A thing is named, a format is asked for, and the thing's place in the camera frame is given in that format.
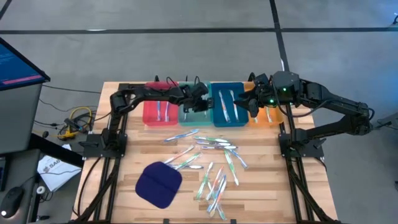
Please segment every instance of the computer monitor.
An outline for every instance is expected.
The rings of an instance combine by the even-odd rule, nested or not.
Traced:
[[[0,38],[0,91],[49,81],[50,77]]]

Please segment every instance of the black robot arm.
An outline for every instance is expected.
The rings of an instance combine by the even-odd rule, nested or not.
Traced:
[[[204,100],[203,95],[208,93],[205,84],[198,82],[193,87],[175,86],[167,90],[157,90],[148,86],[135,86],[126,90],[119,90],[110,97],[111,119],[108,128],[103,130],[103,137],[107,150],[117,150],[118,129],[122,117],[134,110],[143,101],[168,101],[174,105],[183,105],[184,112],[189,109],[193,112],[205,111],[211,105],[210,100]]]
[[[277,72],[270,79],[267,78],[266,74],[262,74],[255,77],[253,81],[255,87],[241,94],[241,99],[235,101],[235,104],[248,110],[252,117],[257,116],[259,107],[263,108],[265,106],[278,106],[281,112],[288,116],[281,105],[295,105],[296,107],[304,105],[308,108],[313,108],[311,112],[319,108],[326,108],[344,115],[341,120],[335,123],[308,130],[292,130],[292,145],[299,146],[308,143],[312,139],[341,133],[364,135],[372,130],[369,120],[373,117],[374,111],[366,103],[355,102],[334,95],[321,84],[300,79],[296,73]],[[293,117],[298,118],[309,113],[293,115]]]

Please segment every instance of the butcher block tabletop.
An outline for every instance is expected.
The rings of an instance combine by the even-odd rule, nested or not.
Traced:
[[[96,118],[100,118],[111,111],[109,96],[116,92],[119,82],[105,82]],[[195,142],[191,136],[175,142],[164,143],[164,139],[176,134],[182,134],[195,127],[162,126],[148,127],[142,122],[144,104],[128,114],[126,134],[128,143],[125,156],[121,159],[118,184],[114,199],[112,223],[162,223],[169,219],[170,223],[230,223],[236,219],[237,223],[295,223],[295,214],[290,192],[286,161],[280,154],[277,140],[280,129],[278,125],[271,127],[241,127],[216,128],[214,126],[197,127],[198,136],[218,137],[231,141],[238,146],[238,152],[249,166],[243,169],[239,160],[232,157],[239,179],[236,186],[231,171],[222,150],[202,150],[198,145],[189,153],[178,158],[175,163],[181,163],[194,153],[201,151],[203,155],[193,164],[202,165],[200,170],[180,169],[182,184],[171,205],[159,209],[140,198],[135,187],[139,176],[146,166],[153,162],[165,161],[173,155],[187,149]],[[293,114],[302,114],[308,108],[292,108]],[[295,118],[296,128],[309,129],[314,127],[313,118]],[[108,118],[95,122],[94,132],[100,133],[106,127]],[[286,130],[289,130],[285,118]],[[78,194],[75,200],[77,209],[78,196],[90,167],[96,158],[87,159],[82,170]],[[221,206],[228,220],[223,221],[218,213],[210,218],[206,212],[208,202],[204,199],[209,190],[205,188],[200,202],[195,200],[199,186],[210,162],[214,162],[209,174],[210,182],[214,180],[218,169],[224,165],[227,176],[225,192],[221,199]],[[314,158],[303,158],[308,189],[319,206],[333,219],[337,219],[335,206],[330,192],[325,168]],[[81,212],[90,204],[98,192],[104,159],[93,169],[83,190]],[[306,219],[305,205],[300,191],[300,207],[303,219]],[[105,218],[108,204],[108,193],[105,195],[100,219]]]

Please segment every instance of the gray carpet floor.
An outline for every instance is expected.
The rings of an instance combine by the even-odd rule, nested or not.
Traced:
[[[6,0],[0,0],[0,7]],[[276,0],[283,28],[387,27],[393,0]],[[0,30],[273,27],[268,0],[12,0]],[[281,69],[274,33],[1,35],[44,70],[49,85],[101,91],[106,81],[149,81],[154,75],[198,75],[201,80],[244,81],[250,72]],[[290,70],[337,95],[363,101],[380,119],[398,110],[398,32],[284,33]],[[41,99],[61,109],[97,105],[99,95],[43,88]],[[36,119],[61,122],[39,104]],[[316,125],[341,116],[314,113]],[[383,128],[366,136],[342,134],[324,144],[339,219],[396,223],[398,135]],[[79,183],[73,178],[40,205],[39,213],[65,222]]]

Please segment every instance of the navy microfiber cloth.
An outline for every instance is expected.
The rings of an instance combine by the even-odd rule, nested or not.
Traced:
[[[138,196],[158,208],[167,208],[173,201],[182,182],[179,171],[163,162],[147,166],[136,184]]]

